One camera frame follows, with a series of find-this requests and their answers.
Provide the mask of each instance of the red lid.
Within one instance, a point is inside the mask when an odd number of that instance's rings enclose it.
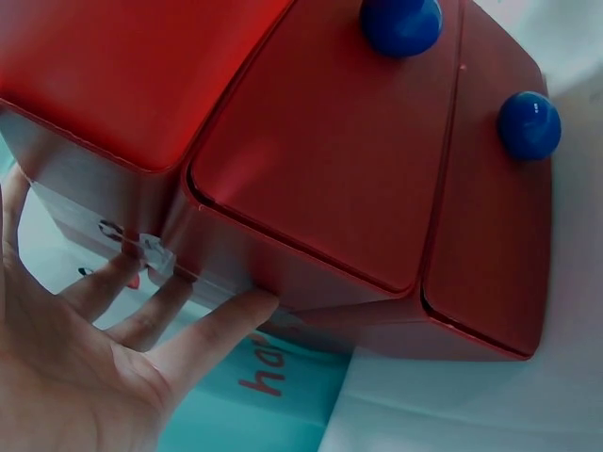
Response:
[[[164,170],[289,3],[3,0],[0,98]]]
[[[406,60],[376,54],[360,0],[304,0],[277,26],[191,167],[217,208],[390,293],[416,282],[456,70],[458,3]]]
[[[550,160],[518,162],[497,113],[545,89],[536,63],[478,6],[464,17],[463,69],[444,197],[424,294],[434,316],[529,356],[538,346],[550,253]]]

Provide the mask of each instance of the teal paper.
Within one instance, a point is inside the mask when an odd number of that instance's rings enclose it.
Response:
[[[345,357],[254,334],[189,394],[159,451],[316,451],[347,368]]]

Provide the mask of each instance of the human hand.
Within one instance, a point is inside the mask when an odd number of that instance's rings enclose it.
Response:
[[[120,255],[53,295],[19,258],[17,229],[29,183],[19,168],[2,190],[0,450],[155,450],[173,410],[277,306],[250,292],[151,348],[191,293],[169,279],[136,313],[100,331],[90,324],[139,271]]]

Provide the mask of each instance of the red plastic case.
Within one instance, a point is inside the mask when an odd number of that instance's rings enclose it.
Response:
[[[271,290],[283,309],[263,329],[309,347],[536,349],[550,162],[513,161],[496,115],[546,88],[472,2],[442,0],[439,41],[402,61],[367,45],[360,0],[197,2],[170,18],[161,2],[115,17],[122,2],[15,0],[0,17],[13,3],[0,131],[71,239],[133,244],[157,282],[174,266],[198,278],[205,303]],[[24,31],[43,13],[60,25],[48,42]]]

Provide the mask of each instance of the blue knob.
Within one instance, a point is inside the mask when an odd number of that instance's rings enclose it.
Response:
[[[388,57],[412,57],[442,33],[437,0],[363,0],[360,23],[370,45]]]
[[[562,139],[557,108],[537,92],[518,92],[507,99],[498,113],[497,126],[507,152],[519,160],[547,158]]]

